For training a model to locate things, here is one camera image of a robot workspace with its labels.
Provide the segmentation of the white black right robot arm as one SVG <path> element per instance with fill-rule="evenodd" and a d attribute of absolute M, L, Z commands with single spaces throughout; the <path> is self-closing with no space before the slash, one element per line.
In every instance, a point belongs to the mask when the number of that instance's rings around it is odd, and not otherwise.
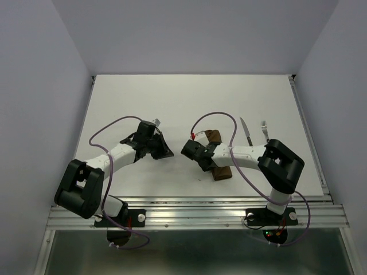
<path fill-rule="evenodd" d="M 268 203 L 264 217 L 269 223 L 278 223 L 295 193 L 296 185 L 304 168 L 304 160 L 285 144 L 271 139 L 263 146 L 230 146 L 221 142 L 203 145 L 188 140 L 181 154 L 198 163 L 204 171 L 221 167 L 236 167 L 245 181 L 257 192 L 260 190 L 241 171 L 249 168 L 260 171 L 272 189 L 270 195 L 262 195 Z"/>

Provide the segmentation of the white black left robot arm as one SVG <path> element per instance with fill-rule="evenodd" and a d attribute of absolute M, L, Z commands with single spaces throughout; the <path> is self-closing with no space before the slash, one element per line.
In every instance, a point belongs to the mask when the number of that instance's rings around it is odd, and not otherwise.
<path fill-rule="evenodd" d="M 112 195 L 103 195 L 104 181 L 119 169 L 134 164 L 146 155 L 155 160 L 174 154 L 167 146 L 160 121 L 142 120 L 137 130 L 111 150 L 87 161 L 69 162 L 54 196 L 56 205 L 88 219 L 100 216 L 105 227 L 143 227 L 145 211 L 129 211 L 128 204 Z"/>

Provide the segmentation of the silver knife dark handle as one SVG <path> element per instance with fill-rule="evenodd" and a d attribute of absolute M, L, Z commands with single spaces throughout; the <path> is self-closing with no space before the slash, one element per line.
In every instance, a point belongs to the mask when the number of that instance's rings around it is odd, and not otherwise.
<path fill-rule="evenodd" d="M 246 122 L 243 120 L 243 118 L 242 117 L 240 117 L 240 121 L 241 121 L 241 125 L 242 125 L 242 127 L 243 127 L 243 130 L 244 130 L 244 133 L 245 133 L 245 136 L 246 136 L 246 138 L 247 138 L 247 142 L 248 142 L 248 144 L 249 144 L 249 146 L 253 146 L 253 143 L 252 143 L 252 140 L 251 140 L 251 137 L 250 137 L 250 133 L 249 133 L 249 129 L 248 129 L 248 127 L 247 127 L 247 124 L 246 124 Z"/>

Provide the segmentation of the brown cloth napkin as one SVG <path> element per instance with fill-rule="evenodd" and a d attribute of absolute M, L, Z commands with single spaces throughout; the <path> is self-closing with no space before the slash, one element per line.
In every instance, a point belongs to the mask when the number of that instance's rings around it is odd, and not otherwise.
<path fill-rule="evenodd" d="M 221 142 L 221 135 L 217 129 L 206 130 L 205 135 L 210 142 Z M 232 177 L 232 172 L 229 166 L 214 168 L 211 170 L 211 173 L 215 181 L 226 180 Z"/>

